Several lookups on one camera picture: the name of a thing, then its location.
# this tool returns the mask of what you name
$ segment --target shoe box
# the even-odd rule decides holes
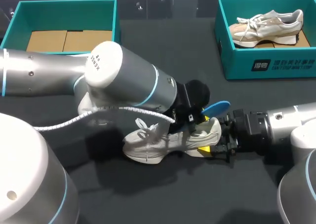
[[[0,48],[84,54],[119,31],[116,0],[20,1]]]
[[[295,45],[272,42],[255,48],[234,45],[229,26],[237,17],[250,19],[274,10],[301,9],[303,28]],[[226,79],[316,77],[316,0],[218,0],[215,36]]]

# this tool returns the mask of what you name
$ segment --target white sneaker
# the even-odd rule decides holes
[[[237,20],[239,23],[229,27],[236,45],[252,48],[263,40],[295,45],[296,35],[303,26],[303,12],[298,9],[293,13],[280,14],[272,10],[250,19],[237,18]]]
[[[182,151],[195,157],[211,156],[210,154],[206,156],[198,148],[216,145],[222,135],[221,125],[216,118],[197,125],[193,134],[184,131],[158,135],[160,125],[156,124],[148,128],[139,118],[136,119],[136,124],[140,129],[124,138],[123,152],[130,159],[147,164],[160,163],[172,151]]]

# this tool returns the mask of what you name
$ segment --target white cable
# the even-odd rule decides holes
[[[52,126],[46,126],[46,127],[34,127],[37,131],[50,131],[50,130],[54,130],[54,129],[60,129],[60,128],[63,128],[63,127],[66,127],[72,123],[75,123],[77,122],[78,120],[81,120],[91,114],[94,114],[96,112],[99,112],[99,111],[105,111],[105,110],[127,110],[127,111],[131,111],[131,112],[137,112],[137,113],[141,113],[141,114],[148,114],[148,115],[152,115],[152,116],[155,116],[155,117],[158,117],[158,118],[161,118],[161,119],[164,119],[166,121],[168,121],[169,123],[173,124],[175,123],[175,120],[166,116],[166,115],[163,115],[163,114],[160,114],[160,113],[157,113],[157,112],[152,112],[152,111],[148,111],[148,110],[144,110],[144,109],[140,109],[140,108],[135,108],[135,107],[98,107],[92,111],[88,111],[88,112],[85,112],[81,115],[78,115],[77,117],[71,119],[71,120],[68,120],[64,123],[61,123],[61,124],[56,124],[56,125],[52,125]]]

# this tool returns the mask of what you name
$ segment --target robotic arm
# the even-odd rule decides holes
[[[291,144],[295,166],[279,184],[278,209],[285,224],[316,223],[316,103],[265,113],[236,110],[230,121],[240,148]]]
[[[186,84],[111,41],[98,45],[88,57],[0,50],[2,96],[74,95],[79,115],[87,111],[134,107],[164,114],[191,130],[203,122],[208,87],[198,80]]]

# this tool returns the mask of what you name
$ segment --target shoelace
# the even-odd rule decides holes
[[[152,144],[155,144],[156,142],[158,142],[158,139],[163,139],[163,140],[167,140],[168,138],[166,136],[159,136],[159,138],[157,137],[157,132],[156,129],[158,127],[158,124],[153,124],[150,127],[147,126],[147,124],[140,118],[137,118],[135,120],[138,128],[140,128],[142,131],[138,132],[137,135],[145,140],[146,143],[146,161],[148,160],[148,149],[149,146]]]
[[[258,14],[250,19],[245,19],[245,18],[237,18],[237,21],[241,24],[247,24],[246,30],[244,32],[244,35],[241,37],[240,41],[246,36],[248,30],[250,28],[253,28],[255,30],[258,29],[257,25],[266,25],[267,23],[262,23],[262,14]]]

